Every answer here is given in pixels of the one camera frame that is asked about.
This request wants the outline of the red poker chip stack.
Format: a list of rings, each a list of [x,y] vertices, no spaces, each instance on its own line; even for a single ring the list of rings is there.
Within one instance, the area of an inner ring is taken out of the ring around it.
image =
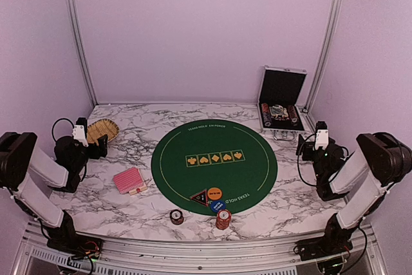
[[[218,211],[216,215],[216,227],[219,230],[225,230],[229,227],[231,221],[231,212],[228,209]]]

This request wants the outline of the orange big blind button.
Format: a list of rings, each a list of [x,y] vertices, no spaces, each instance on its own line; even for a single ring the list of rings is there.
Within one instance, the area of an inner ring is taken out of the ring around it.
[[[223,196],[223,191],[218,187],[211,187],[207,190],[207,197],[210,200],[220,200]]]

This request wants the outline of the blue small blind button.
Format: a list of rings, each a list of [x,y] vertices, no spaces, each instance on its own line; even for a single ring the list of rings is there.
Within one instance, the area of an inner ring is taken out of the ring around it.
[[[214,200],[211,205],[211,210],[214,213],[218,213],[220,210],[226,209],[226,203],[222,200]]]

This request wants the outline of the black triangular dealer button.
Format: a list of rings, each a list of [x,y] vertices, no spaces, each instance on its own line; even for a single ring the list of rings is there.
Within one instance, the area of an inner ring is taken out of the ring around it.
[[[199,193],[196,193],[192,196],[190,196],[190,200],[196,203],[199,203],[201,205],[204,205],[205,207],[209,206],[209,198],[207,196],[207,190],[204,189],[200,191]]]

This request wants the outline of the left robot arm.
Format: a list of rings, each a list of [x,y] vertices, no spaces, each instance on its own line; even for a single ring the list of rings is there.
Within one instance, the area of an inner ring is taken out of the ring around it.
[[[74,193],[83,181],[88,161],[105,157],[108,136],[88,144],[71,136],[55,145],[55,159],[38,145],[35,133],[6,132],[1,136],[1,187],[41,225],[48,247],[73,254],[96,254],[102,240],[79,234],[71,215],[56,206],[42,189]]]

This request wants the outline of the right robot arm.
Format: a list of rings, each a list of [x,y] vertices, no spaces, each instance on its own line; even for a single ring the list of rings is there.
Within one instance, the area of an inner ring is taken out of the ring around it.
[[[351,195],[349,202],[327,221],[324,234],[300,240],[295,249],[302,260],[337,254],[352,248],[351,236],[383,202],[388,191],[411,172],[411,148],[386,132],[364,133],[357,148],[347,152],[325,129],[314,141],[299,137],[297,161],[312,163],[317,194],[327,202]]]

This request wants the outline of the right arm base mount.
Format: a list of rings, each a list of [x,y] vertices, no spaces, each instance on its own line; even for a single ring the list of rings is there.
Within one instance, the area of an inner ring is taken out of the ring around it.
[[[302,261],[323,258],[334,254],[340,254],[353,249],[352,242],[329,242],[323,237],[299,240],[295,243],[294,253],[300,256]]]

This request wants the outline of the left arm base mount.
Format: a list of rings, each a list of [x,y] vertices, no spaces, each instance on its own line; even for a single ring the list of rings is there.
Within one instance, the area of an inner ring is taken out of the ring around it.
[[[63,239],[50,239],[47,246],[58,251],[66,252],[72,255],[98,258],[101,252],[103,240],[89,236],[78,236],[74,241]]]

